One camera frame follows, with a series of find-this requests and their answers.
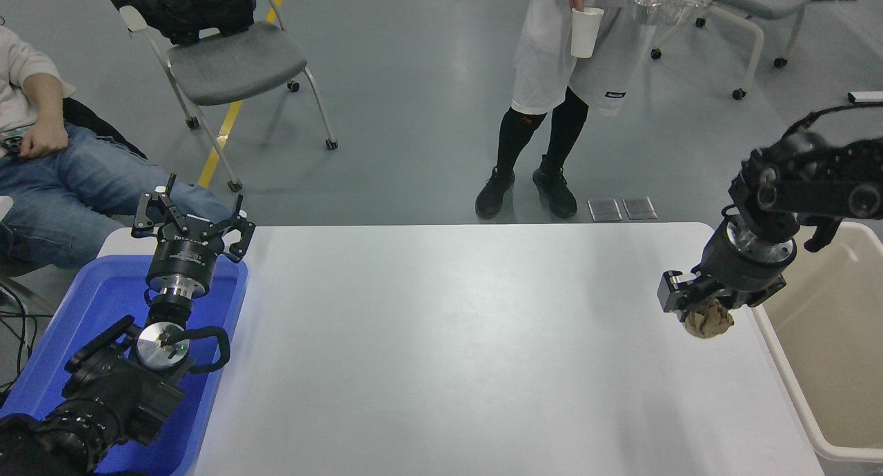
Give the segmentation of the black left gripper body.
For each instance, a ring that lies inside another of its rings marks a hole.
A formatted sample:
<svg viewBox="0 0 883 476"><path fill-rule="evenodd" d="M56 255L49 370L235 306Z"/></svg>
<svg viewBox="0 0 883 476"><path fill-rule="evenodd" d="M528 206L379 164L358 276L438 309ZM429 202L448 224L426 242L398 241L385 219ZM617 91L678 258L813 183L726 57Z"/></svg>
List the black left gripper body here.
<svg viewBox="0 0 883 476"><path fill-rule="evenodd" d="M194 281L196 287L210 286L223 240L203 238L212 227L208 219L186 216L185 225L186 232L172 221L160 225L157 249L146 274L149 287L170 287L175 276Z"/></svg>

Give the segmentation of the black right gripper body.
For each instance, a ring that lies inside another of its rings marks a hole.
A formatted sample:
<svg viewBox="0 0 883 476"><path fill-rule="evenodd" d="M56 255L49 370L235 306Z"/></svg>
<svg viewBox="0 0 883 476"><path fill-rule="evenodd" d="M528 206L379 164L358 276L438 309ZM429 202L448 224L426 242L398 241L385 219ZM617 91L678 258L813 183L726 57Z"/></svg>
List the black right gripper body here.
<svg viewBox="0 0 883 476"><path fill-rule="evenodd" d="M719 226L693 272L712 275L722 288L759 290L788 268L788 242L769 242L744 226Z"/></svg>

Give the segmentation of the person's hand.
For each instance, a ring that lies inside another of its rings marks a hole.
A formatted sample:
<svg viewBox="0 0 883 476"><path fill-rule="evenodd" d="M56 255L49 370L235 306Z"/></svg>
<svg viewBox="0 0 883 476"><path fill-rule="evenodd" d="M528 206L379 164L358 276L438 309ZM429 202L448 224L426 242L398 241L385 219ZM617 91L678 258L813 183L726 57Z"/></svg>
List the person's hand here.
<svg viewBox="0 0 883 476"><path fill-rule="evenodd" d="M32 161L61 152L67 146L68 133L64 120L38 120L23 137L19 158Z"/></svg>

